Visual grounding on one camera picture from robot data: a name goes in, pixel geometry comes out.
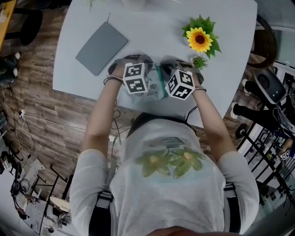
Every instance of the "white wall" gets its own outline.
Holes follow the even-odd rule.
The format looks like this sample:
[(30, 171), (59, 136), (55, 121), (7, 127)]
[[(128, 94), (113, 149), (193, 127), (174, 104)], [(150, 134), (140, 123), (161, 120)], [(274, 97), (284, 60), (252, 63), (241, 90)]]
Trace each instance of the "white wall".
[(295, 67), (295, 32), (276, 30), (277, 38), (277, 61)]
[(37, 234), (19, 217), (14, 208), (10, 195), (13, 180), (14, 176), (6, 170), (0, 175), (0, 221), (23, 236), (35, 236)]

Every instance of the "bracelet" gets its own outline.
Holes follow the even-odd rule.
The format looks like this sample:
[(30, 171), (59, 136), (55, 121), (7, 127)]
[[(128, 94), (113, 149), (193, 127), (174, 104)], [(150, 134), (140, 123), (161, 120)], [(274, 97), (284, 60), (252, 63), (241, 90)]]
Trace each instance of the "bracelet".
[(108, 77), (108, 78), (105, 78), (105, 80), (103, 81), (103, 84), (105, 85), (106, 82), (108, 82), (111, 79), (117, 80), (117, 81), (121, 82), (122, 84), (124, 84), (123, 81), (122, 81), (122, 79), (119, 79), (119, 78), (116, 78), (116, 77)]
[(202, 87), (202, 86), (197, 86), (197, 87), (195, 87), (195, 91), (196, 90), (204, 90), (205, 92), (207, 92), (207, 89), (205, 89), (204, 87)]

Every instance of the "chair wheel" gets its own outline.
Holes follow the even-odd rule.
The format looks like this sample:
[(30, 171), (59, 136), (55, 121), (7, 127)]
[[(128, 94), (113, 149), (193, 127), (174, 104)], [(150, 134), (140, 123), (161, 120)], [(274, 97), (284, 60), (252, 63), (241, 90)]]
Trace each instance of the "chair wheel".
[(236, 138), (240, 139), (244, 137), (244, 134), (247, 133), (248, 126), (246, 124), (241, 124), (236, 130)]

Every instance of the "white table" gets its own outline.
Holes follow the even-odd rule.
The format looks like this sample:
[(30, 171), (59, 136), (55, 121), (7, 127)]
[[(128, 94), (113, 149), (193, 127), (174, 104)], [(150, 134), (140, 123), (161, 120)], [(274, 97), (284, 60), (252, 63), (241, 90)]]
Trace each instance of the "white table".
[[(117, 58), (134, 53), (145, 53), (161, 60), (174, 56), (182, 60), (196, 55), (184, 44), (182, 27), (190, 17), (211, 17), (217, 22), (214, 33), (223, 53), (204, 69), (203, 86), (223, 117), (243, 76), (252, 46), (257, 4), (254, 0), (148, 0), (141, 12), (129, 12), (121, 0), (97, 0), (90, 10), (86, 0), (73, 0), (60, 33), (57, 47), (53, 89), (91, 99), (97, 99), (103, 89), (103, 79), (109, 65)], [(91, 35), (107, 20), (122, 33), (128, 44), (98, 75), (94, 76), (76, 59), (76, 55)], [(192, 97), (185, 102), (167, 98), (156, 102), (132, 104), (130, 98), (118, 95), (118, 105), (156, 115), (185, 116), (195, 106)], [(188, 123), (202, 127), (198, 110)]]

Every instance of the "backpack strap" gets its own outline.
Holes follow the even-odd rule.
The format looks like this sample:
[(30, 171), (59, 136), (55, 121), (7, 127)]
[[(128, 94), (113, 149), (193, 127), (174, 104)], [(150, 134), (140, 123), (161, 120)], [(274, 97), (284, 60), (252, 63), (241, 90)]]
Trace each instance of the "backpack strap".
[(226, 183), (224, 188), (224, 196), (227, 199), (227, 202), (224, 203), (225, 230), (231, 233), (240, 233), (241, 231), (240, 208), (239, 208), (238, 197), (236, 195), (236, 188), (233, 183)]
[(98, 194), (97, 202), (91, 215), (88, 230), (89, 236), (111, 236), (112, 216), (110, 203), (114, 197), (109, 189), (116, 172), (116, 166), (117, 159), (112, 155), (111, 168), (107, 176), (105, 189)]

